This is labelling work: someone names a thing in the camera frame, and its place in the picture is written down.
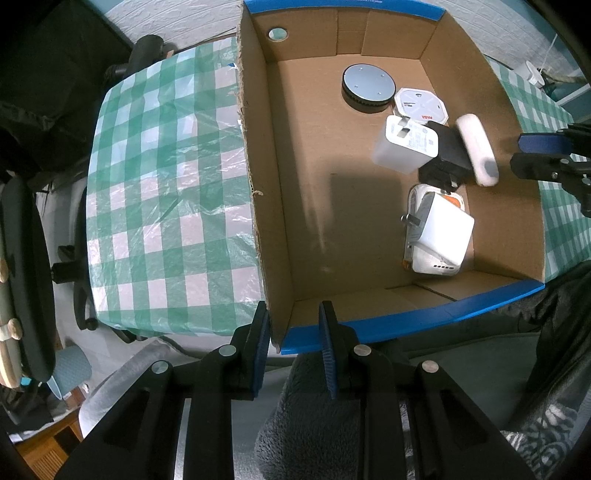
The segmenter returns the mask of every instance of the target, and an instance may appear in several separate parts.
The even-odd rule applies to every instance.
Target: blue tape
[[[535,280],[522,280],[464,300],[453,301],[439,307],[413,310],[365,320],[343,322],[353,327],[360,343],[383,342],[411,333],[459,322],[512,303],[544,289],[544,284]],[[281,345],[281,353],[317,352],[321,350],[317,325],[292,327]]]
[[[445,9],[419,0],[245,0],[245,3],[252,14],[300,7],[360,7],[439,21],[445,13]]]

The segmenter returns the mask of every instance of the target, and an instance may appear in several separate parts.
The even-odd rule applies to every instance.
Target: cable
[[[556,41],[557,38],[558,38],[558,34],[555,34],[554,40],[552,40],[552,43],[550,44],[550,46],[548,47],[548,50],[546,51],[546,55],[544,55],[544,61],[542,62],[542,66],[540,67],[540,70],[543,70],[544,67],[546,66],[546,60],[548,59],[548,53],[550,53],[550,50],[552,50],[552,47],[554,47],[554,42]]]

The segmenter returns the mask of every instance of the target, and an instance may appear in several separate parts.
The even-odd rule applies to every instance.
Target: white wall
[[[551,27],[524,0],[426,1],[448,10],[482,53],[509,67],[525,60],[540,67],[553,38]],[[123,0],[106,16],[132,41],[151,33],[182,48],[233,31],[240,3],[241,0]],[[564,74],[576,68],[560,40],[550,51],[546,68]]]

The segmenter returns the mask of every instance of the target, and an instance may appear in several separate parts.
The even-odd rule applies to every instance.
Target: hole in cardboard
[[[275,27],[269,30],[269,39],[272,41],[283,41],[287,38],[287,30],[281,27]]]

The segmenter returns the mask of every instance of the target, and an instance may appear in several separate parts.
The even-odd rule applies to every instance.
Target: green checkered tablecloth
[[[524,132],[556,132],[573,121],[570,114],[546,94],[512,70],[489,60],[507,92]],[[573,160],[583,157],[572,155]],[[591,258],[591,219],[581,215],[580,205],[560,184],[540,184],[546,250],[546,282]]]
[[[98,319],[231,335],[262,299],[238,117],[236,38],[181,52],[113,87],[86,202]]]

